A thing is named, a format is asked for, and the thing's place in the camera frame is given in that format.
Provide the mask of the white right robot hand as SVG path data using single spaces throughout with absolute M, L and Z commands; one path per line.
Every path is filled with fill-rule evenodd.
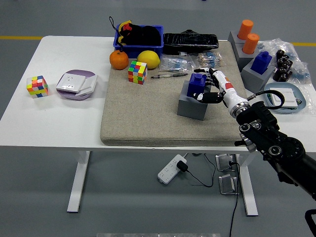
M 222 71 L 212 68 L 195 69 L 195 73 L 208 73 L 210 76 L 207 79 L 208 84 L 215 86 L 219 89 L 218 93 L 204 92 L 193 93 L 193 98 L 200 103 L 205 104 L 217 104 L 223 101 L 228 108 L 230 115 L 234 118 L 237 117 L 242 111 L 245 111 L 250 107 L 247 99 L 240 97 L 233 85 L 229 82 L 228 78 Z

